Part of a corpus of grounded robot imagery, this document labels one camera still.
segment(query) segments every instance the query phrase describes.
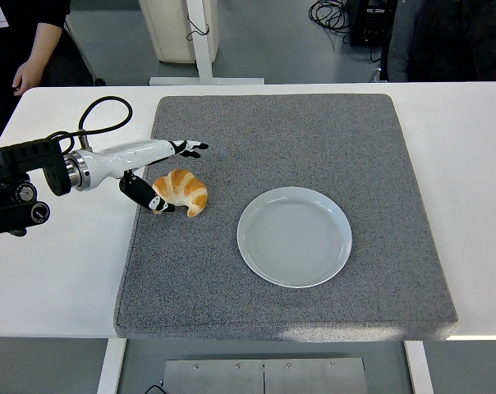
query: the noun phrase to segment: robotic hand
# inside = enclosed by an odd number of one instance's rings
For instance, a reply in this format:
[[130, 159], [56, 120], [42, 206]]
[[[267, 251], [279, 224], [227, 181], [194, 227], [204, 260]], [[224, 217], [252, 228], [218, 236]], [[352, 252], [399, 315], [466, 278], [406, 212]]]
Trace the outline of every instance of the robotic hand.
[[[84, 120], [99, 103], [115, 100], [128, 108], [127, 118], [119, 124], [96, 131], [86, 131]], [[100, 134], [124, 126], [131, 119], [130, 104], [118, 97], [108, 96], [93, 102], [80, 118], [78, 131], [59, 131], [41, 140], [33, 140], [0, 148], [0, 233], [15, 236], [26, 234], [26, 227], [46, 222], [49, 206], [37, 201], [37, 192], [30, 183], [28, 171], [42, 168], [49, 188], [55, 195], [65, 195], [72, 187], [91, 190], [107, 177], [120, 179], [120, 190], [137, 204], [156, 211], [169, 212], [174, 206], [163, 201], [153, 187], [133, 174], [143, 166], [163, 161], [174, 154], [199, 158], [195, 149], [207, 149], [198, 141], [141, 140], [118, 145], [94, 153], [87, 135]], [[73, 137], [80, 139], [81, 149], [71, 151]], [[62, 151], [59, 141], [69, 139], [69, 148]]]
[[98, 153], [90, 147], [65, 156], [71, 186], [77, 190], [91, 190], [107, 177], [121, 179], [120, 190], [147, 209], [171, 212], [175, 207], [166, 203], [153, 188], [133, 174], [143, 166], [166, 160], [174, 154], [199, 158], [195, 149], [207, 149], [198, 141], [141, 140], [118, 145]]

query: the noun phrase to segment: gray felt mat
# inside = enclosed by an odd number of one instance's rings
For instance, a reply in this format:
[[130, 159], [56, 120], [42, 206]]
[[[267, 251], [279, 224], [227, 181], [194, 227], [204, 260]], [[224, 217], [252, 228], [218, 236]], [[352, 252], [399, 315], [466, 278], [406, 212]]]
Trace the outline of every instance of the gray felt mat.
[[[290, 341], [448, 337], [457, 315], [392, 100], [382, 94], [163, 98], [160, 140], [199, 140], [202, 158], [147, 168], [152, 183], [187, 168], [208, 187], [186, 208], [137, 211], [115, 310], [121, 337]], [[237, 248], [237, 223], [265, 191], [301, 186], [351, 224], [343, 270], [305, 289], [266, 282]]]

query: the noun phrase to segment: ceramic plate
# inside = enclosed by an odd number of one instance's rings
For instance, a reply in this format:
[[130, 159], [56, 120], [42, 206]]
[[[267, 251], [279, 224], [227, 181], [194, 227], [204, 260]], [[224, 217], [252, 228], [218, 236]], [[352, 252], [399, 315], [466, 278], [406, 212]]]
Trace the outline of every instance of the ceramic plate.
[[285, 287], [310, 287], [335, 276], [352, 247], [350, 224], [331, 199], [283, 187], [254, 199], [241, 215], [237, 244], [248, 266]]

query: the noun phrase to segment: black pants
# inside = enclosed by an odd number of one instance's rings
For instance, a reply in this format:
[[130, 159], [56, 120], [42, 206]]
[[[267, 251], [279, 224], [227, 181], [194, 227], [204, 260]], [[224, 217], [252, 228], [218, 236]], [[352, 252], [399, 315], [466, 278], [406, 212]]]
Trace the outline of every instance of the black pants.
[[[30, 45], [23, 48], [2, 48], [0, 45], [0, 136], [19, 101], [13, 95], [12, 80], [18, 67], [28, 59], [30, 50]], [[45, 68], [40, 86], [93, 86], [93, 76], [65, 30]], [[20, 142], [25, 142], [24, 131], [20, 130], [20, 134]]]

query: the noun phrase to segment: person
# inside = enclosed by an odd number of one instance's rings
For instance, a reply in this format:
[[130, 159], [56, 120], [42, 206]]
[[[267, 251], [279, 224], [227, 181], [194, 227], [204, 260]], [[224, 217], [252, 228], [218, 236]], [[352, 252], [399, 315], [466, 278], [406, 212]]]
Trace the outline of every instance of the person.
[[69, 0], [0, 0], [7, 21], [0, 27], [0, 136], [28, 89], [94, 84], [64, 30], [70, 5]]

